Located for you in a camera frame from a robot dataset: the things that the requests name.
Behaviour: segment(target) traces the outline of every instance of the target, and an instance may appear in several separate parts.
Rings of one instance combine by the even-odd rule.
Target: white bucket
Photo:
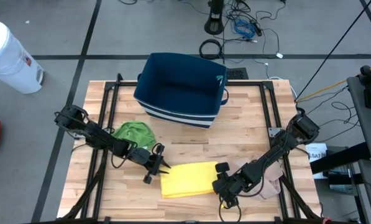
[[[44,70],[0,22],[0,80],[21,93],[41,89]]]

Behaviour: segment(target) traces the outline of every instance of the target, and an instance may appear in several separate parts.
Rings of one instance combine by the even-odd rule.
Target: wooden tabletop
[[[288,80],[273,81],[277,105],[283,125],[295,115],[295,105]],[[105,81],[90,81],[83,108],[89,117],[98,120]],[[194,128],[183,124],[162,121],[147,115],[133,97],[135,87],[120,86],[114,114],[114,128],[129,120],[143,121],[155,133],[157,141],[165,146],[164,157],[168,164],[218,161],[231,162],[240,158],[255,158],[269,149],[261,96],[257,86],[228,86],[229,101],[222,106],[209,129]],[[269,92],[266,91],[272,124],[275,124]],[[111,105],[110,91],[105,115],[107,125]],[[76,141],[75,147],[84,144]],[[92,150],[88,146],[73,152],[57,217],[64,216],[83,193]],[[101,199],[99,220],[109,216],[112,220],[127,221],[219,221],[219,199],[216,194],[162,199],[159,176],[153,176],[150,185],[142,179],[147,173],[144,167],[125,162],[120,169],[113,168],[110,154],[106,168],[104,190]],[[303,152],[293,150],[289,156],[296,190],[316,214],[321,207],[308,162]],[[115,157],[115,164],[120,158]],[[91,196],[88,216],[93,211],[94,194]],[[289,216],[293,216],[290,195],[285,192]],[[242,221],[273,221],[281,217],[277,196],[258,201],[239,198]],[[225,220],[236,221],[236,207],[222,210]]]

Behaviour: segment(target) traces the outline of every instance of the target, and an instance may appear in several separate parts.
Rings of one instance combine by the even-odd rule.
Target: fabric storage bin
[[[134,98],[155,118],[209,128],[228,101],[228,92],[222,100],[226,70],[203,58],[153,53],[139,76]]]

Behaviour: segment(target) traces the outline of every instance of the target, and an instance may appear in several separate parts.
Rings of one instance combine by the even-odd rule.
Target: black metal frame
[[[115,108],[116,108],[116,103],[117,103],[117,94],[119,92],[119,87],[120,86],[137,86],[137,81],[121,82],[121,80],[122,80],[121,75],[117,74],[116,82],[106,82],[105,83],[103,101],[101,103],[101,110],[100,110],[100,115],[99,115],[99,119],[98,119],[98,124],[100,126],[103,125],[104,114],[105,114],[105,110],[106,110],[106,104],[108,102],[108,94],[109,94],[109,91],[113,89],[114,93],[113,93],[113,96],[112,96],[111,110],[109,112],[108,126],[107,126],[108,129],[112,128],[113,118],[114,118],[114,113],[115,113]],[[263,112],[264,112],[264,116],[265,116],[265,124],[267,126],[267,134],[268,134],[268,138],[270,140],[270,145],[271,145],[271,137],[270,137],[270,133],[269,133],[268,129],[272,128],[272,124],[271,124],[270,113],[269,113],[269,109],[268,109],[268,101],[267,101],[267,96],[265,94],[265,89],[267,89],[269,94],[270,94],[270,100],[271,100],[271,104],[272,104],[273,115],[275,117],[276,127],[277,128],[282,127],[281,122],[280,122],[280,115],[279,115],[278,105],[277,105],[277,101],[276,101],[276,98],[275,98],[275,91],[274,91],[272,81],[262,81],[262,82],[255,82],[255,81],[237,82],[237,81],[234,81],[234,82],[228,82],[227,86],[257,86],[257,87],[259,87],[260,94],[261,94],[261,100],[262,100],[262,106],[263,106]],[[93,179],[93,175],[94,175],[94,171],[95,171],[95,167],[96,167],[97,156],[98,156],[98,150],[93,149],[93,153],[91,155],[89,172],[88,172],[88,178],[87,178],[87,186],[89,186],[89,184],[91,183],[91,181]],[[97,192],[96,192],[96,197],[95,197],[95,202],[94,202],[94,208],[93,208],[92,218],[94,218],[94,219],[98,219],[98,215],[99,215],[99,207],[100,207],[101,196],[102,196],[102,191],[103,191],[104,173],[105,173],[105,169],[106,169],[107,158],[108,158],[108,151],[105,150],[105,151],[103,151],[103,156],[101,158],[101,166],[102,166],[101,168],[103,169],[103,174],[101,175],[101,177],[99,179],[99,182],[98,182]],[[290,183],[292,185],[294,185],[293,177],[292,177],[292,174],[291,174],[291,167],[290,167],[290,163],[289,163],[287,155],[283,156],[283,161],[284,161],[283,165],[284,165],[284,168],[285,168],[285,174],[289,178]],[[280,208],[281,208],[281,211],[282,211],[282,217],[283,218],[288,218],[288,211],[287,211],[287,207],[286,207],[286,197],[285,197],[285,194],[283,192],[282,181],[280,181],[280,188],[281,188],[281,191],[279,193],[278,198],[279,198],[279,202],[280,202]],[[87,212],[88,212],[88,205],[89,205],[88,202],[89,202],[89,200],[87,199],[87,201],[85,202],[85,204],[83,205],[83,208],[81,210],[80,218],[86,218]],[[300,218],[300,211],[298,210],[297,203],[293,200],[292,197],[291,197],[291,204],[292,204],[292,207],[293,207],[293,212],[295,214],[295,218]],[[109,223],[117,223],[117,224],[120,223],[121,224],[121,223],[125,223],[125,222],[109,222]],[[132,222],[132,223],[159,223],[159,222]],[[277,222],[249,222],[249,223],[269,224],[269,223],[277,223]]]

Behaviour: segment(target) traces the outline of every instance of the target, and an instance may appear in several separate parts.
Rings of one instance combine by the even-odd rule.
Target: concrete floor
[[[188,1],[208,12],[207,0]],[[91,33],[89,25],[97,2],[101,2],[101,7],[95,11],[98,16],[94,14],[97,18]],[[273,12],[282,6],[279,0],[247,2],[252,15],[258,10]],[[277,20],[262,20],[263,28],[278,33],[280,53],[284,55],[281,60],[260,59],[268,63],[269,76],[289,79],[299,93],[362,8],[359,0],[291,0]],[[212,38],[203,30],[206,18],[178,1],[139,1],[125,6],[115,0],[0,0],[0,21],[10,27],[35,58],[48,59],[39,60],[48,74],[37,93],[20,95],[0,82],[0,119],[4,127],[0,146],[0,223],[31,221],[53,148],[59,154],[41,220],[53,220],[57,215],[73,140],[64,135],[62,142],[56,142],[54,111],[72,100],[81,106],[89,80],[113,80],[118,72],[124,79],[134,80],[152,52],[198,54],[200,43]],[[238,37],[230,29],[226,29],[225,35],[226,39]],[[269,31],[266,35],[265,53],[274,54],[276,37]],[[228,43],[226,53],[232,54],[229,55],[232,58],[251,58],[247,54],[262,58],[263,38],[255,39],[257,43]],[[214,46],[207,47],[212,53],[216,50]],[[86,54],[120,56],[97,60]],[[371,21],[367,14],[362,15],[334,54],[337,59],[326,62],[303,95],[356,75],[363,65],[371,65]],[[240,63],[227,61],[226,66],[246,67],[250,79],[265,78],[264,67],[250,59]],[[323,99],[299,106],[309,111]],[[352,106],[346,91],[332,101]],[[329,119],[346,119],[347,113],[325,103],[310,118],[323,124]],[[318,140],[348,127],[350,124],[330,123],[322,128]],[[326,143],[352,146],[363,140],[360,128],[356,127]],[[322,182],[317,183],[317,188],[325,216],[336,218],[355,210],[353,197],[330,191]],[[354,217],[357,213],[341,220]]]

